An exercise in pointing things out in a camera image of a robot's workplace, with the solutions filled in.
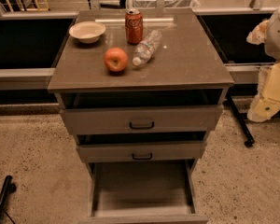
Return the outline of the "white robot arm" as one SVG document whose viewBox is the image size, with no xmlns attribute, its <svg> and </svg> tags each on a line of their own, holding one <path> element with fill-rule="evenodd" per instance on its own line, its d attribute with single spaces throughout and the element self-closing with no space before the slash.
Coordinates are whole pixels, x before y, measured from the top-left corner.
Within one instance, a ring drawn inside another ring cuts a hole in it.
<svg viewBox="0 0 280 224">
<path fill-rule="evenodd" d="M 249 120 L 263 122 L 280 111 L 280 6 L 272 16 L 259 23 L 247 36 L 250 44 L 264 44 L 265 53 L 275 59 L 269 68 L 259 70 L 258 93 L 247 113 Z"/>
</svg>

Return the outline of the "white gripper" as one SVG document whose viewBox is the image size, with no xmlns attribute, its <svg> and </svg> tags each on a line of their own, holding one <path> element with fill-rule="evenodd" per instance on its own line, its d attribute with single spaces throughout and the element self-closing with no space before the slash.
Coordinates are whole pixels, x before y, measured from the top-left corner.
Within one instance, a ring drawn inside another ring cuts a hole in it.
<svg viewBox="0 0 280 224">
<path fill-rule="evenodd" d="M 259 69 L 258 94 L 253 98 L 247 117 L 263 122 L 280 111 L 280 63 Z"/>
</svg>

